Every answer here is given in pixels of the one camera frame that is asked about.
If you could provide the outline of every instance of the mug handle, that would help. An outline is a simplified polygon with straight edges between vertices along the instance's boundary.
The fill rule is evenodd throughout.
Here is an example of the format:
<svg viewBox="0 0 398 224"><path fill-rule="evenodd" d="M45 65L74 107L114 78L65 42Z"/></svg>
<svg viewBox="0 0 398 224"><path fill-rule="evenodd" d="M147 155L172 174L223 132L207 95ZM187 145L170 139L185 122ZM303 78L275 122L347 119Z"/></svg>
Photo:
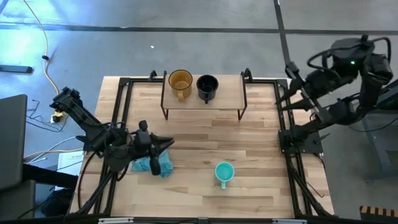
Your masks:
<svg viewBox="0 0 398 224"><path fill-rule="evenodd" d="M178 100L183 101L184 100L184 92L183 91L178 91Z"/></svg>

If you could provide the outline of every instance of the blue cloth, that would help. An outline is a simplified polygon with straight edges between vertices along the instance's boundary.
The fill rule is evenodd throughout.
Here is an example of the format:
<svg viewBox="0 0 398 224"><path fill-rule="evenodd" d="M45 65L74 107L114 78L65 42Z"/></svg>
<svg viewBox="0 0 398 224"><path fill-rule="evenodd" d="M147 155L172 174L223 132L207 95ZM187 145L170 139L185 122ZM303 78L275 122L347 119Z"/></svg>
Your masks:
<svg viewBox="0 0 398 224"><path fill-rule="evenodd" d="M173 164L169 158L169 153L167 150L163 151L159 156L160 164L160 176L165 178L168 177L173 171ZM144 157L137 159L132 162L132 171L145 172L150 171L149 157Z"/></svg>

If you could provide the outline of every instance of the cable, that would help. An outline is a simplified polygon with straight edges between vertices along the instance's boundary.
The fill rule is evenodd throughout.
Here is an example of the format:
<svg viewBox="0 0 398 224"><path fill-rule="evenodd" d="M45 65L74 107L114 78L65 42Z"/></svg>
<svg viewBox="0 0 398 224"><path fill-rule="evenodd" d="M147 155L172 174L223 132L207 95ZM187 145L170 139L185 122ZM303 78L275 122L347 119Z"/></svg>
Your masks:
<svg viewBox="0 0 398 224"><path fill-rule="evenodd" d="M31 111L31 114L29 116L26 115L27 118L33 119L34 121L42 123L43 125L46 125L46 126L48 126L50 128L54 128L56 131L59 131L60 129L62 129L62 127L58 123L55 123L55 124L59 127L59 129L54 127L53 125L51 125L52 123L45 122L43 116L41 116L41 115L33 117L33 115L35 115L35 113L37 112L37 109L39 108L40 101L39 100L32 100L32 101L36 102L36 106L35 106L35 108L31 108L31 109L27 109L26 110L27 112Z"/></svg>
<svg viewBox="0 0 398 224"><path fill-rule="evenodd" d="M39 153L46 154L46 153L54 153L54 152L77 152L77 151L82 151L82 150L83 150L83 148L72 149L72 150L39 151L39 152L35 152L35 153L32 153L30 155L25 156L24 159L26 159L26 158L28 158L30 156L34 156L34 155L39 154Z"/></svg>
<svg viewBox="0 0 398 224"><path fill-rule="evenodd" d="M333 104L330 104L330 105L328 105L328 106L325 106L324 109L329 108L329 107L331 107L331 106L333 106ZM313 113L310 115L310 121L312 121L312 116L313 116L315 113L316 113L316 112L313 112Z"/></svg>
<svg viewBox="0 0 398 224"><path fill-rule="evenodd" d="M362 133L366 133L366 132L371 132L371 131L380 131L381 129L383 129L383 128L386 128L386 127L388 127L389 125L391 125L394 121L396 121L396 120L398 120L398 118L396 118L396 119L393 119L390 123L388 123L388 124L386 124L386 125L384 125L383 127L381 127L381 128L376 128L376 129L373 129L373 130L367 130L367 131L363 131L363 130L357 130L357 129L355 129L355 128L353 128L353 127L351 127L350 125L348 126L350 129L352 129L352 130L354 130L354 131L359 131L359 132L362 132Z"/></svg>
<svg viewBox="0 0 398 224"><path fill-rule="evenodd" d="M80 197L81 181L83 180L83 176L86 172L87 166L90 163L90 161L93 159L94 155L95 155L95 153L93 152L91 154L91 156L87 159L87 162L86 162L85 166L83 167L83 170L81 171L81 174L80 174L79 183L77 185L77 204L78 204L79 209L81 209L81 197Z"/></svg>
<svg viewBox="0 0 398 224"><path fill-rule="evenodd" d="M321 55L323 55L323 54L325 54L325 53L328 53L328 52L331 52L331 51L334 51L334 50L348 50L348 49L352 49L352 48L354 48L354 47L359 47L359 46L361 46L361 45L362 45L362 44L356 44L356 45L352 45L351 47L337 47L337 48L330 48L330 49L328 49L328 50L323 50L323 51L321 51L321 52L319 52L319 53L317 53L317 54L311 56L311 57L307 60L307 65L308 65L309 67L311 67L311 68L320 69L320 70L324 70L324 71L329 71L329 72L333 73L339 80L341 80L341 76L340 76L336 71L333 71L333 70L330 69L330 68L326 68L326 67L322 67L322 66L318 66L318 65L313 65L313 64L311 64L311 62L312 62L314 59L316 59L317 57L319 57L319 56L321 56Z"/></svg>
<svg viewBox="0 0 398 224"><path fill-rule="evenodd" d="M40 203L40 205L38 205L38 206L36 206L36 207L34 207L34 208L31 208L31 209L29 209L28 211L22 213L21 215L18 216L17 219L20 219L20 218L22 218L24 215L28 214L29 212L38 209L40 206L42 206L42 205L43 205L45 202L47 202L48 200L49 200L49 198L47 198L44 202Z"/></svg>
<svg viewBox="0 0 398 224"><path fill-rule="evenodd" d="M62 169L65 169L65 168L71 167L71 166L73 166L73 165L76 165L76 164L79 164L79 163L81 163L81 162L83 162L83 161L80 161L80 162L75 162L75 163L73 163L73 164L70 164L70 165L67 165L67 166L61 167L61 168L59 168L59 169L56 169L55 171L58 171L58 170L62 170Z"/></svg>
<svg viewBox="0 0 398 224"><path fill-rule="evenodd" d="M65 139L65 140L63 140L63 141L60 141L60 142L56 143L54 146L52 146L50 149L47 149L47 151L51 151L53 148L55 148L55 147L61 145L62 143L66 142L66 141L69 141L69 140L72 140L72 139L75 139L75 138L76 138L76 137L74 136L74 137L67 138L67 139ZM41 153L40 155L36 156L36 157L33 158L31 161L29 161L28 164L30 164L30 163L36 161L38 158L42 157L44 154L45 154L45 153L43 152L43 153Z"/></svg>
<svg viewBox="0 0 398 224"><path fill-rule="evenodd" d="M54 133L60 133L60 132L62 132L63 128L65 127L65 125L66 125L66 123L67 123L67 120L68 120L68 118L69 118L69 116L67 116L67 118L65 118L65 122L63 123L63 125L62 125L61 129L57 129L56 131L54 131L54 130L51 130L51 129L48 129L48 128L43 128L43 127L40 127L39 125L36 125L36 124L34 124L34 123L31 123L31 122L29 122L29 121L26 121L26 123L28 123L28 124L31 124L31 125L33 125L33 126L35 126L35 127L38 127L38 128L40 128L40 129L44 129L44 130L51 131L51 132L54 132Z"/></svg>
<svg viewBox="0 0 398 224"><path fill-rule="evenodd" d="M29 8L29 10L32 12L33 16L36 18L37 22L39 23L40 27L43 30L43 34L45 37L45 53L42 56L42 58L44 59L44 63L43 63L43 71L44 71L44 75L47 77L47 79L50 81L50 83L52 84L52 86L55 88L55 92L57 93L57 95L59 94L59 90L58 87L56 86L56 84L54 83L54 81L50 78L50 76L47 74L47 60L49 59L49 40L47 39L47 34L45 33L44 27L42 25L42 23L40 22L39 18L37 18L35 12L32 10L32 8L29 6L29 4L26 2L26 0L23 0L26 4L26 6Z"/></svg>
<svg viewBox="0 0 398 224"><path fill-rule="evenodd" d="M126 175L126 172L127 172L127 169L129 168L129 165L127 165L125 168L124 168L124 170L123 170L123 173L120 175L120 177L118 177L116 180L117 181L120 181L120 180L122 180L123 179L123 177Z"/></svg>
<svg viewBox="0 0 398 224"><path fill-rule="evenodd" d="M319 154L317 154L317 153L314 153L314 156L318 157L321 160L322 165L323 165L323 169L326 169L325 162L323 161L322 157Z"/></svg>
<svg viewBox="0 0 398 224"><path fill-rule="evenodd" d="M387 60L390 63L391 62L391 41L388 37L379 37L379 38L371 40L371 42L375 43L379 40L385 40L387 42Z"/></svg>

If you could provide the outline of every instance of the yellow cable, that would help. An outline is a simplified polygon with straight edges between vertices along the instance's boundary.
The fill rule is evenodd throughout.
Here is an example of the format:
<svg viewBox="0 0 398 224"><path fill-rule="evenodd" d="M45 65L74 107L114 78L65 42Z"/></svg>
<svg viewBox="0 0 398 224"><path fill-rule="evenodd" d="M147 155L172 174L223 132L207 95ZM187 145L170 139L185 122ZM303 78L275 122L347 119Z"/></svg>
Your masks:
<svg viewBox="0 0 398 224"><path fill-rule="evenodd" d="M47 39L47 35L45 34L45 30L44 27L42 25L42 23L40 22L39 18L37 18L36 14L34 13L34 11L32 10L32 8L29 6L29 4L26 2L26 0L24 0L26 6L30 9L30 11L32 12L33 16L36 18L37 22L40 24L42 30L43 30L43 34L45 37L45 56L48 57L48 53L49 53L49 40ZM52 86L54 86L55 88L55 92L57 93L57 95L59 94L58 91L58 87L56 86L56 84L54 83L54 81L50 78L50 76L47 74L47 60L44 59L44 63L43 63L43 71L44 71L44 75L47 77L47 79L50 81L50 83L52 84Z"/></svg>
<svg viewBox="0 0 398 224"><path fill-rule="evenodd" d="M35 152L35 153L32 153L32 154L30 154L30 155L25 156L24 159L27 159L27 158L29 158L30 156L34 156L34 155L39 154L39 153L44 153L44 154L46 154L46 153L53 153L53 152L77 152L77 151L82 151L82 150L83 150L83 148L72 149L72 150L39 151L39 152Z"/></svg>

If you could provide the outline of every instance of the gray floor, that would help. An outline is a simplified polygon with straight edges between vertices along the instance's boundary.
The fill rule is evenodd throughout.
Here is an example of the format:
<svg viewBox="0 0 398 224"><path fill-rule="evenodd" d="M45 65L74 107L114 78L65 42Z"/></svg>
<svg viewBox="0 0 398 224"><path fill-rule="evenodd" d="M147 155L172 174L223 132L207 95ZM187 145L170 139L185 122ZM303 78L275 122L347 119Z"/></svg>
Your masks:
<svg viewBox="0 0 398 224"><path fill-rule="evenodd" d="M116 27L196 27L278 29L273 0L97 0L29 1L44 24ZM280 0L286 29L310 30L398 30L394 0ZM1 24L35 23L22 1L10 0L0 14ZM169 72L185 68L192 73L238 74L249 67L256 77L285 77L279 34L197 32L88 32L48 31L49 74L60 88L69 86L81 93L85 107L95 110L105 75L148 75L151 70ZM287 35L290 58L302 75L311 70L305 61L327 49L334 40L349 35ZM37 29L0 29L0 63L29 65L31 75L0 72L0 98L24 93L41 102L38 114L49 118L48 107L55 95L42 71L45 42ZM392 69L398 71L398 36L392 40ZM378 45L377 51L385 50ZM359 90L360 80L321 99L325 105ZM363 128L360 124L354 127ZM335 213L359 218L359 206L398 209L396 180L363 180L378 171L379 164L366 135L344 126L333 126L322 145L326 175ZM25 154L46 150L55 143L83 131L71 121L62 133L50 133L27 125ZM69 141L57 149L82 144ZM57 164L49 154L40 167Z"/></svg>

